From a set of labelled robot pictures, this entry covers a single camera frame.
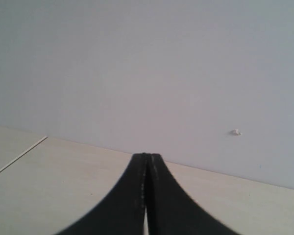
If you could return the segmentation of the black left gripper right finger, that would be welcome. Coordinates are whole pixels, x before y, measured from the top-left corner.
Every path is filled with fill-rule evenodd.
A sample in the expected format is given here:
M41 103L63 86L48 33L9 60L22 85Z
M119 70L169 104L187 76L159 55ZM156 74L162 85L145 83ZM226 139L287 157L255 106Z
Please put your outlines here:
M159 154L146 154L146 208L150 235L236 235L201 208L175 180Z

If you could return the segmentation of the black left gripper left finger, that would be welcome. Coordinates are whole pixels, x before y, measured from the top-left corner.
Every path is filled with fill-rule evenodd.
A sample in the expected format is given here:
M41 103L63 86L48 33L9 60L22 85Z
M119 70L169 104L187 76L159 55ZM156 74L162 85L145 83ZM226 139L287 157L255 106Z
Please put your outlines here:
M146 153L134 154L109 193L59 235L143 235Z

